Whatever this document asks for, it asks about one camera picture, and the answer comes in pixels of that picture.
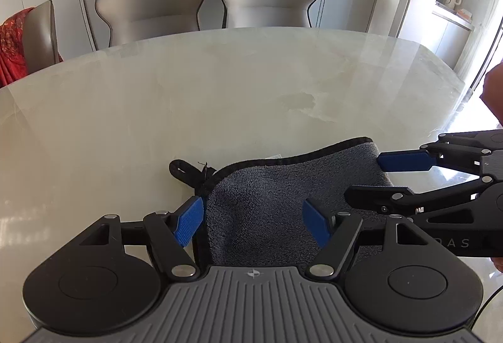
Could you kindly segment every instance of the gray towel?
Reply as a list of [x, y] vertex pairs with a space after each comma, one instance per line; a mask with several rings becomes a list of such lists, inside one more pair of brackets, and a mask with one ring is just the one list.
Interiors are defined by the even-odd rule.
[[[205, 226], [196, 236], [199, 264], [305, 267], [320, 251], [302, 222], [307, 197], [331, 213], [356, 211], [363, 219], [384, 221], [344, 200], [350, 185], [391, 185], [376, 162], [378, 154], [369, 138], [356, 138], [302, 156], [240, 162], [218, 171], [196, 191], [206, 198]], [[209, 262], [201, 253], [204, 244]], [[367, 248], [365, 254], [376, 252]]]

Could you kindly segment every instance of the white table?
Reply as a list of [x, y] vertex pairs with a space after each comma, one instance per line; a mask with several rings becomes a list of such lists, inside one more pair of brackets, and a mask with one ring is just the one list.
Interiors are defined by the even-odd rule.
[[[462, 94], [417, 43], [293, 28], [141, 41], [0, 89], [0, 341], [31, 332], [23, 281], [82, 229], [192, 195], [171, 160], [221, 168], [356, 136], [381, 151], [417, 148], [436, 140]], [[416, 191], [446, 183], [438, 171], [393, 180]]]
[[495, 291], [495, 296], [482, 308], [473, 326], [473, 331], [486, 342], [500, 342], [503, 335], [503, 292]]

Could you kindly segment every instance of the kitchen counter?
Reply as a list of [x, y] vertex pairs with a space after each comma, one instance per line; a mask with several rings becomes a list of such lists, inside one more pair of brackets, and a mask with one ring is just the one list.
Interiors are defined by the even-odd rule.
[[455, 13], [453, 13], [448, 8], [442, 7], [442, 5], [440, 5], [440, 3], [437, 3], [436, 5], [433, 6], [432, 12], [436, 16], [442, 17], [442, 18], [446, 19], [447, 21], [450, 21], [451, 23], [455, 23], [463, 28], [466, 28], [469, 31], [473, 31], [475, 29], [475, 27], [471, 23], [464, 20], [460, 16], [457, 16]]

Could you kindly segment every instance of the black circular disc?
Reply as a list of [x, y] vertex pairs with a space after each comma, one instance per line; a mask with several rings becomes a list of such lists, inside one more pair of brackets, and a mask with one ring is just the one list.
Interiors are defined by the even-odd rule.
[[496, 133], [491, 136], [491, 140], [495, 143], [502, 143], [503, 142], [503, 133]]
[[395, 269], [389, 274], [388, 283], [396, 293], [412, 299], [431, 299], [447, 288], [440, 272], [418, 265]]
[[153, 306], [160, 280], [146, 262], [124, 254], [56, 255], [26, 279], [23, 299], [37, 324], [68, 335], [112, 332]]
[[59, 280], [59, 288], [74, 299], [98, 299], [114, 290], [117, 275], [103, 267], [82, 267], [65, 274]]
[[499, 196], [496, 199], [496, 205], [501, 211], [503, 211], [503, 196]]
[[388, 246], [360, 261], [346, 274], [344, 290], [366, 319], [413, 334], [467, 324], [483, 294], [477, 274], [434, 240]]

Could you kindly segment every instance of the red fabric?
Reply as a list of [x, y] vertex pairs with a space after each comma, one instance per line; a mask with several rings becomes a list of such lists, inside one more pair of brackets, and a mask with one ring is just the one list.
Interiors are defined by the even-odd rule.
[[32, 10], [19, 11], [0, 26], [0, 87], [28, 75], [22, 38], [26, 15]]

